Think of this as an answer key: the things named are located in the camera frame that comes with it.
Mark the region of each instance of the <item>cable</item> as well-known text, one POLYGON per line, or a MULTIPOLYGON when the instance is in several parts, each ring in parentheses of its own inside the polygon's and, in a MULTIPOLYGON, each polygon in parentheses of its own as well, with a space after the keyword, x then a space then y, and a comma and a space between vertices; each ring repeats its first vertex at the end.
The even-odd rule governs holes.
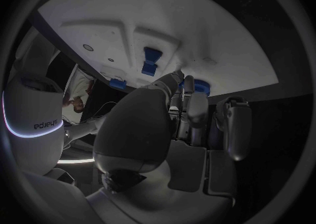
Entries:
MULTIPOLYGON (((105 104, 103 104, 103 105, 100 107, 100 109, 99 109, 96 113, 94 113, 94 115, 96 115, 96 114, 102 109, 103 106, 105 106, 106 104, 109 104, 109 103, 115 103, 115 104, 117 104, 116 102, 113 102, 113 101, 106 102, 105 104)), ((88 120, 90 120, 90 119, 98 118, 98 117, 102 117, 102 116, 103 116, 103 115, 99 115, 99 116, 94 116, 94 115, 93 115, 91 118, 86 119, 86 120, 84 120, 84 121, 81 121, 81 122, 79 122, 79 123, 72 123, 65 115, 62 115, 62 116, 63 116, 64 118, 66 118, 66 120, 67 120, 67 122, 69 122, 69 124, 71 124, 71 125, 79 125, 79 124, 84 123, 84 122, 86 122, 86 121, 88 121, 88 120)))

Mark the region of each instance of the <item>person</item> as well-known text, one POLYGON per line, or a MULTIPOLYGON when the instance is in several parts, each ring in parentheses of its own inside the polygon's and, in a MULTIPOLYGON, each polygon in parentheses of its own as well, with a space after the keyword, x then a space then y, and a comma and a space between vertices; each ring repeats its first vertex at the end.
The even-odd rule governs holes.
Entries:
POLYGON ((94 78, 78 67, 65 92, 63 107, 67 107, 71 104, 74 106, 74 112, 83 112, 84 104, 81 97, 87 94, 90 95, 93 84, 94 78))

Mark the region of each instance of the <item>white shirt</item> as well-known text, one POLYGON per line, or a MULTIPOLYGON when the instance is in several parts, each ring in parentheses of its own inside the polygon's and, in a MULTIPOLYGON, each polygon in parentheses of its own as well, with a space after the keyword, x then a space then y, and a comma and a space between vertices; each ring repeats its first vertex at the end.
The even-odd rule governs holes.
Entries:
POLYGON ((86 90, 88 89, 89 83, 92 80, 94 80, 92 76, 77 68, 68 86, 70 98, 87 95, 86 90))

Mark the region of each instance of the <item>blue clamp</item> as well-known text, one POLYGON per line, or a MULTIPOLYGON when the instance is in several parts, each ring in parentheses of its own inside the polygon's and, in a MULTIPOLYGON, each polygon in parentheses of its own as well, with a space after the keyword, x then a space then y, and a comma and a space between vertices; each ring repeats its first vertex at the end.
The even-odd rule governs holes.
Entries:
MULTIPOLYGON (((184 85, 184 81, 182 81, 179 84, 179 87, 183 87, 183 85, 184 85)), ((211 93, 211 86, 202 80, 194 79, 194 92, 197 92, 197 93, 204 92, 207 96, 209 96, 211 93)))
POLYGON ((149 48, 149 47, 145 47, 144 48, 145 51, 145 59, 146 59, 146 63, 149 65, 155 65, 155 63, 160 59, 162 52, 149 48))
POLYGON ((156 72, 156 68, 157 68, 157 65, 155 65, 155 64, 150 65, 150 64, 144 62, 142 73, 145 75, 154 76, 155 72, 156 72))
POLYGON ((123 90, 126 88, 126 81, 120 81, 118 79, 111 79, 110 86, 123 90))

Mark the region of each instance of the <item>white panel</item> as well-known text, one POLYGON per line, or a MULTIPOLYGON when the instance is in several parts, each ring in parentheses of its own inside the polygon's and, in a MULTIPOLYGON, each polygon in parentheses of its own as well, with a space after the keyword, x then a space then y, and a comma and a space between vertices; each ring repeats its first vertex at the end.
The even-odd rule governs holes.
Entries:
POLYGON ((103 66, 122 70, 132 87, 179 68, 210 83, 211 96, 278 83, 257 41, 212 0, 50 0, 39 12, 92 67, 99 72, 103 66), (167 45, 149 35, 141 38, 137 28, 167 35, 173 42, 167 45), (141 38, 136 43, 134 32, 141 38), (95 53, 83 49, 87 41, 95 53), (155 77, 141 74, 137 57, 144 56, 140 51, 145 44, 165 50, 170 59, 166 63, 161 57, 157 65, 164 65, 155 77))

